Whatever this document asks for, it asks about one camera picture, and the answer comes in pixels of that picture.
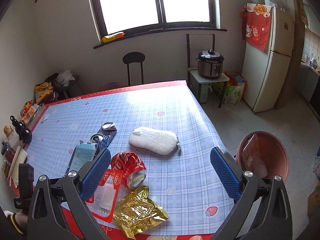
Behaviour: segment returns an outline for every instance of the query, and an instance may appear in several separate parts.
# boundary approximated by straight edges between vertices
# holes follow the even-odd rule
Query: gold foil bag
[[[148,186],[137,187],[115,207],[113,221],[129,238],[135,239],[135,234],[145,232],[170,218],[163,207],[154,203],[148,195]]]

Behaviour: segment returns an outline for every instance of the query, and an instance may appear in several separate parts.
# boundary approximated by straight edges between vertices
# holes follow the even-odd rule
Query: refrigerator
[[[269,39],[264,51],[246,44],[242,76],[247,80],[243,98],[252,111],[273,108],[287,75],[294,40],[290,14],[272,7]]]

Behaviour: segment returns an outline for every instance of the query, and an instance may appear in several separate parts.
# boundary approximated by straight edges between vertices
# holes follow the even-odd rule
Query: blue plaid tablecloth
[[[108,147],[111,155],[130,150],[129,136],[139,126],[172,131],[180,141],[181,155],[175,153],[169,158],[160,158],[137,152],[147,168],[144,185],[149,186],[149,197],[163,206],[170,216],[148,234],[215,233],[233,207],[233,200],[228,197],[210,164],[213,147],[218,146],[223,152],[227,149],[185,85],[52,105],[45,116],[48,119],[36,125],[27,149],[28,163],[34,168],[34,184],[42,174],[49,178],[65,174],[78,141],[90,141],[102,123],[110,121],[118,129]],[[113,223],[98,222],[117,228]]]

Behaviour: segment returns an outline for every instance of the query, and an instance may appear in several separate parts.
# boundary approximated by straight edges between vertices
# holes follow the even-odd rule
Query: cabinet
[[[309,22],[309,29],[320,35],[320,22],[312,8],[306,4],[303,4],[304,10]]]
[[[318,80],[318,84],[316,86],[316,89],[311,97],[310,105],[313,107],[313,109],[320,116],[320,79]]]
[[[302,66],[296,84],[296,90],[309,102],[318,84],[319,76],[311,66]]]

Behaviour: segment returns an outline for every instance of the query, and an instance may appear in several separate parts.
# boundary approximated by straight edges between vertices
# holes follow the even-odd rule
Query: small white table
[[[224,82],[222,94],[219,102],[219,108],[221,108],[223,97],[224,97],[224,94],[226,93],[227,84],[230,79],[224,73],[222,73],[222,75],[217,79],[203,78],[202,76],[199,75],[199,72],[197,69],[193,69],[188,71],[188,86],[190,85],[190,75],[192,75],[198,83],[198,95],[197,95],[198,102],[200,102],[201,84]]]

